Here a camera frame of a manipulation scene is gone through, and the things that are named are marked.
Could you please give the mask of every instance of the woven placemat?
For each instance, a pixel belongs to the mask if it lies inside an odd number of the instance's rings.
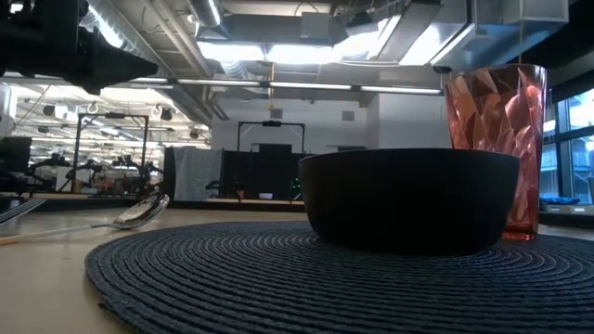
[[[594,333],[593,263],[594,243],[571,238],[406,257],[308,223],[218,223],[116,239],[86,273],[141,332]]]

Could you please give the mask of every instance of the bowl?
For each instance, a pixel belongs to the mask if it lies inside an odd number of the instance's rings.
[[[358,150],[299,161],[309,222],[372,251],[470,254],[495,244],[519,173],[511,155],[447,148]]]

